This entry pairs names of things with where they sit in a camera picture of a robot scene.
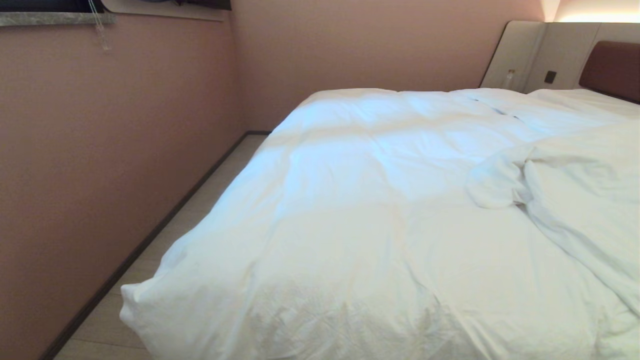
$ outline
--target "wooden floor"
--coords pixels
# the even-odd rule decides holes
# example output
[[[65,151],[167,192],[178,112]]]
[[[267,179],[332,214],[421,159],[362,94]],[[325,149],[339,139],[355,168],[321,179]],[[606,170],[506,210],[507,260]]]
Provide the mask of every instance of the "wooden floor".
[[[152,359],[137,335],[120,321],[120,286],[141,282],[154,275],[162,255],[209,213],[265,137],[249,135],[244,139],[109,291],[55,360]]]

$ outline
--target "marble window sill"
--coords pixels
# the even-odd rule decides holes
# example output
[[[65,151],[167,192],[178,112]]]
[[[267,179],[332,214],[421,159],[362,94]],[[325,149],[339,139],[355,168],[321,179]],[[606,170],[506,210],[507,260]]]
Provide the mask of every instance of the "marble window sill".
[[[115,24],[112,13],[98,14],[103,24]],[[0,12],[0,26],[95,24],[92,13]]]

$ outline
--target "wall light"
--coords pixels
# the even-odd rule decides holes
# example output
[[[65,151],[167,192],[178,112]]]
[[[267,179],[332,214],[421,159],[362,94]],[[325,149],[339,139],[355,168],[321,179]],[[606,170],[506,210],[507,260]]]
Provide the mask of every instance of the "wall light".
[[[563,16],[556,22],[640,22],[640,12],[634,13],[582,13]]]

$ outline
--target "baseboard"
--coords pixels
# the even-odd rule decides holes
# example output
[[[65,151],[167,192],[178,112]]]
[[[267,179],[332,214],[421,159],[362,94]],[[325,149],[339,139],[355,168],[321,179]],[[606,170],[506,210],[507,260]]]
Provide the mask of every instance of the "baseboard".
[[[93,309],[102,301],[102,299],[109,293],[109,290],[120,280],[120,278],[126,273],[129,267],[137,260],[137,258],[142,254],[142,252],[151,244],[152,241],[156,238],[156,236],[164,229],[167,224],[173,219],[173,217],[182,209],[182,207],[189,201],[189,199],[200,189],[200,187],[208,180],[209,177],[222,165],[222,163],[231,155],[231,153],[240,145],[240,143],[246,138],[248,135],[268,135],[270,131],[247,131],[240,139],[238,139],[227,152],[218,160],[202,178],[194,185],[189,192],[180,200],[178,204],[176,204],[173,209],[167,214],[164,219],[158,224],[151,233],[136,247],[135,250],[125,259],[125,261],[120,264],[120,266],[116,269],[116,271],[111,274],[109,279],[100,287],[98,292],[87,302],[83,308],[75,315],[75,317],[67,324],[67,326],[62,330],[60,335],[49,345],[49,348],[44,352],[44,355],[40,358],[40,360],[53,360],[54,357],[58,354],[58,352],[65,346],[67,341],[71,338],[71,336],[76,332],[76,330],[82,325],[84,320],[91,314]]]

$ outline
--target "brown headboard cushion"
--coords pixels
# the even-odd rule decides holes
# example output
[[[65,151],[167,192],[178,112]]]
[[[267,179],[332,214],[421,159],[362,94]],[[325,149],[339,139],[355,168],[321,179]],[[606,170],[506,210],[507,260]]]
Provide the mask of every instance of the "brown headboard cushion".
[[[597,43],[582,71],[580,86],[640,102],[640,44]]]

